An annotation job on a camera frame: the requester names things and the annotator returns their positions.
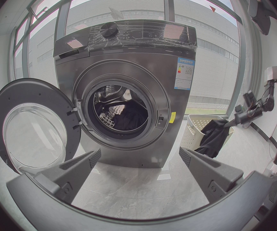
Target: plastic wrap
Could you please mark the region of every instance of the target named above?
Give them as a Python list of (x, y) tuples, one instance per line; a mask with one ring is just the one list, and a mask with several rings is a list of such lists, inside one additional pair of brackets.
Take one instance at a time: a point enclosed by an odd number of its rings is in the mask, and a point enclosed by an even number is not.
[(196, 52), (195, 28), (167, 21), (118, 21), (118, 34), (105, 38), (101, 35), (101, 25), (92, 26), (88, 41), (90, 52), (120, 47), (172, 47)]

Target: qr code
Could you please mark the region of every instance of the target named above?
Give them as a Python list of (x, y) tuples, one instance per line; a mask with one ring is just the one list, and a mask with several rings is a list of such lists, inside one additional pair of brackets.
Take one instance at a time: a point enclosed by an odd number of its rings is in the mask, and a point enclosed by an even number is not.
[(191, 75), (193, 73), (193, 67), (192, 66), (186, 66), (186, 75)]

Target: door hinge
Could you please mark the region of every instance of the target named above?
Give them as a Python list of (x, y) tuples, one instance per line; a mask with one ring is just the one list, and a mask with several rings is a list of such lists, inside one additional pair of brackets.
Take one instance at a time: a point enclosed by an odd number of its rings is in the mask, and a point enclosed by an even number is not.
[(83, 111), (82, 111), (82, 103), (76, 100), (75, 104), (76, 104), (76, 107), (73, 110), (71, 110), (71, 112), (76, 111), (78, 113), (79, 119), (80, 119), (79, 125), (84, 124), (85, 126), (87, 126), (87, 122), (84, 118)]

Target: energy label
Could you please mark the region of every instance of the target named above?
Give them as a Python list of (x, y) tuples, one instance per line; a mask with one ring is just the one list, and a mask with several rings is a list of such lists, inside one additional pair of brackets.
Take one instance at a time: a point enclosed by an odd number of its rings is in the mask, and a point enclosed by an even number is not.
[(194, 60), (178, 57), (177, 71), (175, 79), (175, 89), (190, 90), (193, 72)]

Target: white laundry basket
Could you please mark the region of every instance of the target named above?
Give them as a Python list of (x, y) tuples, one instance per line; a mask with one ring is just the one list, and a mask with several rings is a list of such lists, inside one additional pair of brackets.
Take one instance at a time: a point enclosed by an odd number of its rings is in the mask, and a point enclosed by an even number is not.
[[(222, 117), (218, 115), (188, 115), (187, 119), (188, 119), (188, 123), (183, 133), (180, 146), (194, 151), (199, 147), (199, 144), (202, 138), (204, 137), (204, 134), (201, 132), (201, 130), (211, 120), (219, 120), (219, 119), (222, 119)], [(233, 132), (234, 132), (234, 129), (230, 127), (229, 135), (227, 136), (223, 145), (225, 145), (225, 143), (229, 140)]]

